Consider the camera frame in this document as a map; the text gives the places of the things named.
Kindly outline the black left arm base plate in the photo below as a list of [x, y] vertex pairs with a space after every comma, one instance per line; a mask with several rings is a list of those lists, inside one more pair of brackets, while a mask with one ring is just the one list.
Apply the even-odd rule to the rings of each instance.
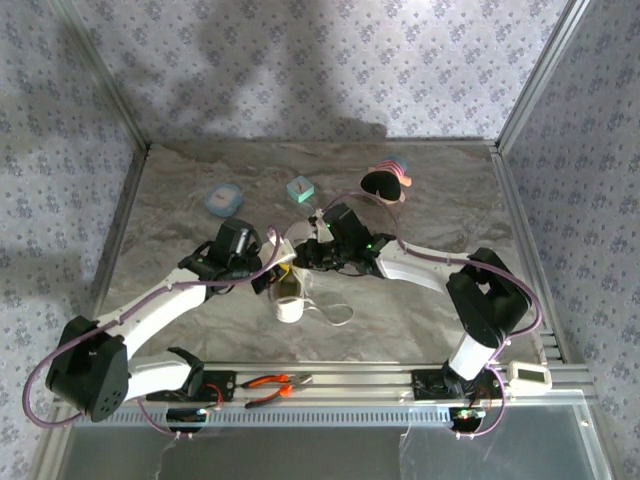
[[152, 402], [200, 402], [217, 404], [234, 398], [236, 372], [231, 370], [201, 370], [191, 374], [185, 383], [175, 390], [162, 390], [148, 394]]

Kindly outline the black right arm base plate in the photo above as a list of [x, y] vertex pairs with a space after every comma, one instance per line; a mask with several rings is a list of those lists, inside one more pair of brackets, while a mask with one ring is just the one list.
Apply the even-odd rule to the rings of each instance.
[[465, 380], [445, 369], [412, 370], [410, 385], [417, 401], [472, 400], [481, 394], [491, 400], [501, 397], [499, 381], [486, 369], [472, 380]]

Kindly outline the white shoelace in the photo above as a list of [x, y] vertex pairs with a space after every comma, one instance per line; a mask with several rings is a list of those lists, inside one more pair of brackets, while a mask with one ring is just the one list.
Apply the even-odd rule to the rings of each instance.
[[339, 292], [322, 286], [314, 286], [314, 277], [307, 270], [299, 276], [304, 313], [317, 314], [325, 323], [333, 327], [343, 327], [351, 322], [354, 310]]

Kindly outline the aluminium enclosure frame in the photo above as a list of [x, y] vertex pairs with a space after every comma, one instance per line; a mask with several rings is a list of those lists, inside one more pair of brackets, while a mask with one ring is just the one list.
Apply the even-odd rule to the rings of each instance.
[[[79, 20], [89, 34], [104, 36], [93, 59], [115, 84], [126, 118], [147, 141], [147, 162], [172, 157], [171, 172], [150, 181], [155, 200], [170, 205], [141, 227], [152, 234], [146, 252], [108, 256], [106, 270], [127, 270], [122, 284], [106, 282], [101, 293], [131, 301], [158, 285], [198, 246], [212, 240], [228, 218], [250, 223], [262, 242], [275, 229], [294, 244], [294, 225], [316, 209], [346, 204], [361, 194], [356, 179], [367, 164], [383, 160], [386, 146], [417, 147], [417, 165], [455, 151], [486, 160], [498, 132], [481, 113], [498, 83], [482, 87], [500, 65], [477, 65], [488, 49], [484, 9], [509, 10], [505, 0], [469, 0], [456, 11], [450, 0], [54, 0], [66, 8], [85, 2]], [[286, 185], [298, 176], [315, 187], [296, 203]], [[211, 214], [205, 198], [220, 183], [239, 187], [243, 202], [227, 218]], [[336, 347], [371, 333], [397, 334], [408, 305], [443, 294], [405, 281], [316, 272], [314, 286], [342, 294], [354, 310], [336, 327]], [[195, 355], [196, 338], [225, 344], [225, 336], [198, 327], [194, 313], [220, 315], [201, 305], [148, 340], [138, 357], [170, 347]], [[277, 385], [243, 389], [264, 375], [313, 375], [290, 397], [258, 407], [437, 406], [479, 408], [468, 400], [414, 399], [411, 371], [398, 363], [259, 360], [234, 370], [205, 363], [204, 370], [236, 372], [230, 402], [152, 402], [148, 406], [219, 411], [243, 407], [274, 393]]]

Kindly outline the round blue lidded container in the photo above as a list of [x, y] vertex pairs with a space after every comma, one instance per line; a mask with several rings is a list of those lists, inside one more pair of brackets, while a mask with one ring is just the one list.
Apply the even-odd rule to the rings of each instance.
[[231, 183], [220, 183], [207, 194], [204, 204], [211, 214], [227, 218], [237, 212], [242, 202], [243, 196], [238, 186]]

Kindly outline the orange handled pliers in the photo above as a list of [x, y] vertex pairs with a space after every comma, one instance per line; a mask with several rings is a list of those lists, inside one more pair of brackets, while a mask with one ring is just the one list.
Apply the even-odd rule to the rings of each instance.
[[251, 379], [242, 383], [241, 387], [243, 389], [256, 389], [263, 386], [277, 385], [278, 389], [268, 396], [248, 401], [244, 408], [253, 409], [277, 402], [281, 399], [290, 397], [297, 390], [308, 387], [312, 382], [313, 375], [310, 373], [264, 375]]

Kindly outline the white device with display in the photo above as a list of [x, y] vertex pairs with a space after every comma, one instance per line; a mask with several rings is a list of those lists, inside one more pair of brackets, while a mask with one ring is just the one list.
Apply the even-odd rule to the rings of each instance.
[[508, 386], [524, 395], [544, 394], [552, 389], [552, 376], [545, 365], [512, 361], [507, 369]]

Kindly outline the small black circuit board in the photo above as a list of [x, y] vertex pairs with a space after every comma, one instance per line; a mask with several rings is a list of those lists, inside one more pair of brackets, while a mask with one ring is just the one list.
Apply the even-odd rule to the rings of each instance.
[[486, 411], [482, 408], [450, 408], [451, 430], [460, 434], [475, 434], [481, 427]]
[[177, 434], [196, 434], [208, 419], [209, 412], [202, 408], [169, 408], [165, 415], [167, 428]]

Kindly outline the teal cube box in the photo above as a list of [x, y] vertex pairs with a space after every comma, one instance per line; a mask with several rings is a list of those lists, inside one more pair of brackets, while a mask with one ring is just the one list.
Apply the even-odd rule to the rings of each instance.
[[286, 185], [286, 191], [296, 203], [303, 203], [314, 195], [315, 187], [306, 177], [300, 175]]

